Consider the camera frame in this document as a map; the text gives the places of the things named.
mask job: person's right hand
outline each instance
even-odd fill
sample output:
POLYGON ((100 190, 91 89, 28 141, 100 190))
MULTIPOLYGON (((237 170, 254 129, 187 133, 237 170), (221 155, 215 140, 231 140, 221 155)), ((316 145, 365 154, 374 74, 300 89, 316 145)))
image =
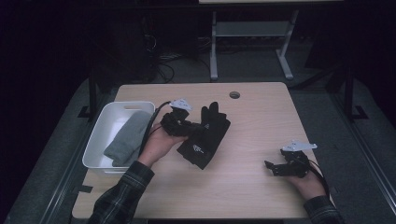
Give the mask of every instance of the person's right hand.
POLYGON ((142 154, 137 159, 139 162, 151 167, 154 162, 164 157, 176 143, 188 139, 186 136, 171 136, 157 123, 150 130, 150 136, 142 154))
POLYGON ((311 171, 308 171, 308 174, 303 178, 297 176, 285 176, 285 179, 300 191, 306 201, 318 196, 326 196, 326 191, 323 188, 323 185, 318 177, 311 171))

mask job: flannel shirt sleeve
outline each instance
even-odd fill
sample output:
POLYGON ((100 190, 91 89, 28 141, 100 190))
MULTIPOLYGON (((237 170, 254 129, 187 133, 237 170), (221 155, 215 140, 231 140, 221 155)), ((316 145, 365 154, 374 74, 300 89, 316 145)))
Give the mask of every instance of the flannel shirt sleeve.
POLYGON ((308 200, 304 208, 313 224, 345 223, 327 196, 318 196, 308 200))
POLYGON ((128 223, 134 217, 146 186, 154 173, 142 163, 135 161, 119 183, 106 191, 95 203, 88 223, 128 223))

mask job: metal frame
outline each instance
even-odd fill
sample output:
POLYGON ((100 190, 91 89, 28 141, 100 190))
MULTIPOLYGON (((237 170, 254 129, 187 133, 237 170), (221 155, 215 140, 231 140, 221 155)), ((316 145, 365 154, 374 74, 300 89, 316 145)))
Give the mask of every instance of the metal frame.
POLYGON ((219 79, 218 63, 216 57, 216 37, 217 36, 284 36, 285 42, 281 49, 276 50, 283 73, 286 79, 293 79, 286 51, 288 50, 291 35, 297 21, 299 10, 294 10, 290 21, 252 21, 252 22, 221 22, 217 21, 216 11, 212 18, 212 46, 210 51, 210 80, 219 79))

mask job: folded towel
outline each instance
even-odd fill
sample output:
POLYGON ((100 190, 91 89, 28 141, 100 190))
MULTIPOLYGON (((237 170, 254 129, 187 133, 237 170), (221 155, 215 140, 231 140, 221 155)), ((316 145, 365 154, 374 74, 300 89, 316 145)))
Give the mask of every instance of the folded towel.
POLYGON ((137 160, 143 135, 151 119, 150 113, 138 110, 125 122, 104 154, 113 160, 113 166, 129 166, 137 160))

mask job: table top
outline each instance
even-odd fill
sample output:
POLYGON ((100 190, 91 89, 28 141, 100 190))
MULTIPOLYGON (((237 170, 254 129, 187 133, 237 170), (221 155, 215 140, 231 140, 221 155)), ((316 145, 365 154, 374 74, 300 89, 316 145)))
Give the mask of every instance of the table top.
MULTIPOLYGON (((283 83, 201 83, 121 86, 116 101, 151 101, 156 106, 184 98, 193 110, 187 120, 200 122, 201 107, 219 102, 231 122, 217 153, 204 170, 176 151, 175 146, 154 164, 156 174, 143 194, 138 218, 298 218, 306 217, 304 200, 284 178, 273 176, 263 161, 285 163, 279 150, 291 140, 308 142, 304 127, 283 83), (230 97, 237 91, 238 99, 230 97)), ((157 117, 170 112, 165 106, 157 117)), ((305 154, 316 161, 312 150, 305 154)), ((119 176, 88 171, 73 209, 89 217, 94 202, 119 176)))

